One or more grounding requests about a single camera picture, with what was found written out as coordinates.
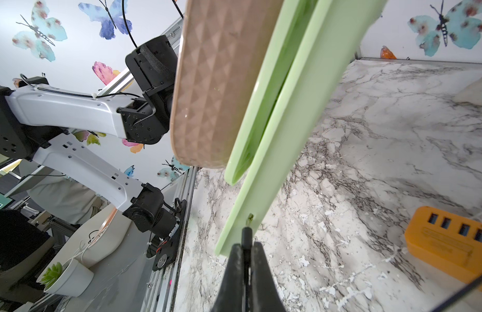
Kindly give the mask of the orange power strip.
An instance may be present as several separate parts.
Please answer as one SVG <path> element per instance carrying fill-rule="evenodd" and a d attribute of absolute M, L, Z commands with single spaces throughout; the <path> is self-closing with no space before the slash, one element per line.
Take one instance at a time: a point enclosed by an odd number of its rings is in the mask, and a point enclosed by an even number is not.
<path fill-rule="evenodd" d="M 415 211 L 404 234 L 409 253 L 470 283 L 482 275 L 482 223 L 433 207 Z"/>

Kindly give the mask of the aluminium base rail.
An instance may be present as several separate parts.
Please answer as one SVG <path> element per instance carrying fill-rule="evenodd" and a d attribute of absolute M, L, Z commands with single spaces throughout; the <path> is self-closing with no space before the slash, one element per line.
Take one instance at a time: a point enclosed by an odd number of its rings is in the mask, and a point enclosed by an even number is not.
<path fill-rule="evenodd" d="M 142 311 L 173 311 L 184 254 L 188 221 L 194 196 L 197 168 L 189 169 L 173 183 L 181 202 L 178 230 L 162 246 L 152 249 L 153 267 L 145 288 Z"/>

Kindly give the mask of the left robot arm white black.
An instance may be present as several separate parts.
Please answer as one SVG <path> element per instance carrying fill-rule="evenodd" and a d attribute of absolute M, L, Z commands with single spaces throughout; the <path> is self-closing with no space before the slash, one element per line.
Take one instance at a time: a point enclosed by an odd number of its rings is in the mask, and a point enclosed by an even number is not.
<path fill-rule="evenodd" d="M 140 45 L 126 65 L 140 96 L 78 94 L 55 88 L 43 77 L 24 78 L 15 90 L 0 87 L 0 154 L 35 161 L 104 196 L 139 231 L 151 232 L 161 252 L 176 246 L 183 201 L 168 204 L 158 187 L 124 174 L 74 135 L 86 130 L 153 145 L 172 130 L 178 57 L 168 38 Z"/>

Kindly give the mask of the white cloth with green print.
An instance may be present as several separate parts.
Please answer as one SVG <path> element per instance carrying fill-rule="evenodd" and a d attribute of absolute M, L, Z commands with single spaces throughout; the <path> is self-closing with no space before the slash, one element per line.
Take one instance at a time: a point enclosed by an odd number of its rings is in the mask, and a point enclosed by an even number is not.
<path fill-rule="evenodd" d="M 457 93 L 453 98 L 453 102 L 482 106 L 482 78 Z"/>

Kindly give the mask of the green electronic scale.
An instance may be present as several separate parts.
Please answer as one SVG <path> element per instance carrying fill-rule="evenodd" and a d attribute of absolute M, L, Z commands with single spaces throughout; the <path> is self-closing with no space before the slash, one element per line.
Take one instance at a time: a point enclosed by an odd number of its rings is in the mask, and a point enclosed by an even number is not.
<path fill-rule="evenodd" d="M 285 1 L 225 169 L 240 192 L 216 244 L 257 230 L 384 1 Z"/>

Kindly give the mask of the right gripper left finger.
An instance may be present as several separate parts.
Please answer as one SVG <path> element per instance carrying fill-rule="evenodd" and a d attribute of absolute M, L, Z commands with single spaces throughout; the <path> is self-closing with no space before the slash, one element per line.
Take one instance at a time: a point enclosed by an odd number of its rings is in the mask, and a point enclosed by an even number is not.
<path fill-rule="evenodd" d="M 214 312 L 243 311 L 244 298 L 244 256 L 240 244 L 231 248 L 225 273 L 216 301 L 211 309 Z"/>

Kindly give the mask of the small succulent white pot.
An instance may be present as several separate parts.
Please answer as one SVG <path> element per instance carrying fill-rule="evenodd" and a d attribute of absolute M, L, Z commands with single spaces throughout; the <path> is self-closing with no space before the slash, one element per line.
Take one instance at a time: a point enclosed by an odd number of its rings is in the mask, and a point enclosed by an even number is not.
<path fill-rule="evenodd" d="M 39 283 L 44 292 L 53 295 L 78 297 L 90 285 L 94 273 L 76 259 L 70 259 L 64 264 L 60 262 L 49 266 Z"/>

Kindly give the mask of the pink bowl with panda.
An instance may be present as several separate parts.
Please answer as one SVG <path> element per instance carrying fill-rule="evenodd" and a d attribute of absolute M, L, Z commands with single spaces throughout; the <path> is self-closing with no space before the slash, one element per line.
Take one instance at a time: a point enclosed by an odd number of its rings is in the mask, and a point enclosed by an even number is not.
<path fill-rule="evenodd" d="M 227 165 L 281 7 L 281 1 L 187 3 L 170 124 L 179 163 Z"/>

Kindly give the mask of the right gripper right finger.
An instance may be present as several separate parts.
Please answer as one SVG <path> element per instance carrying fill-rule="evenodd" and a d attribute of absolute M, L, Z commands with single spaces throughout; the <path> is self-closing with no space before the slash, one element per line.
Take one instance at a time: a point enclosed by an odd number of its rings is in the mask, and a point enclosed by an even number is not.
<path fill-rule="evenodd" d="M 250 311 L 286 312 L 260 242 L 253 243 L 250 267 Z"/>

